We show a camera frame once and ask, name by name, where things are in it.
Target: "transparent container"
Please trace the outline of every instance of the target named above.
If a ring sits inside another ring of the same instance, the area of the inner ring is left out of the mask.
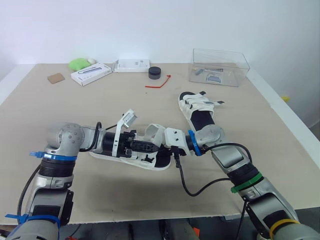
[[[194,48],[189,80],[238,87],[249,69],[249,64],[241,52]]]

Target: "red string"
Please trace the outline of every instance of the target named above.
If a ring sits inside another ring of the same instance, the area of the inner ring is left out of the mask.
[[[166,82],[168,82],[168,80],[171,78],[171,75],[167,75],[166,77],[167,77],[167,79],[165,80],[165,82],[164,82],[161,86],[145,86],[145,87],[146,87],[146,88],[151,88],[151,89],[159,89],[159,88],[162,88],[163,85],[165,85]]]

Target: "cardboard surface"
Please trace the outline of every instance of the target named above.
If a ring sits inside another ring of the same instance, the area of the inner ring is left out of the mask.
[[[56,84],[58,82],[61,82],[62,80],[65,80],[65,77],[62,76],[61,73],[56,73],[51,76],[48,76],[48,80],[51,84]]]
[[[230,141],[250,150],[254,165],[295,209],[320,206],[319,168],[247,79],[240,87],[195,83],[188,81],[187,64],[157,66],[162,69],[159,84],[171,75],[160,89],[144,87],[155,83],[147,73],[112,73],[82,87],[70,78],[67,64],[34,67],[0,106],[0,224],[16,223],[4,215],[16,213],[20,193],[40,163],[29,152],[44,149],[50,124],[95,126],[100,121],[109,127],[131,108],[138,116],[132,129],[140,134],[150,123],[187,132],[178,96],[202,90],[212,101],[225,101],[215,109],[215,123]],[[46,80],[57,72],[66,79],[59,84]],[[225,177],[209,153],[181,157],[181,164],[192,192]],[[231,193],[230,182],[216,183],[197,197],[188,196],[175,164],[164,171],[150,171],[84,152],[79,153],[73,173],[70,223],[233,215],[243,205]]]

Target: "white table edge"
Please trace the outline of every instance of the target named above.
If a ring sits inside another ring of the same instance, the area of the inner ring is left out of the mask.
[[[2,81],[0,81],[0,105],[34,66],[35,64],[18,64]],[[315,164],[320,168],[320,141],[255,69],[250,69],[247,78],[262,94]]]

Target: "green zip tie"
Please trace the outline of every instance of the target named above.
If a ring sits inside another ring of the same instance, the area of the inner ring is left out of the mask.
[[[259,172],[257,175],[255,175],[255,176],[254,176],[253,178],[251,178],[250,180],[248,180],[248,181],[246,181],[246,182],[244,182],[244,183],[242,183],[242,184],[240,184],[240,185],[238,185],[238,186],[233,186],[233,187],[231,188],[231,192],[232,192],[233,194],[235,194],[235,193],[239,192],[240,190],[242,190],[242,189],[244,189],[244,188],[246,188],[246,187],[248,187],[248,186],[256,183],[256,182],[259,181],[261,178],[262,178],[262,174]]]

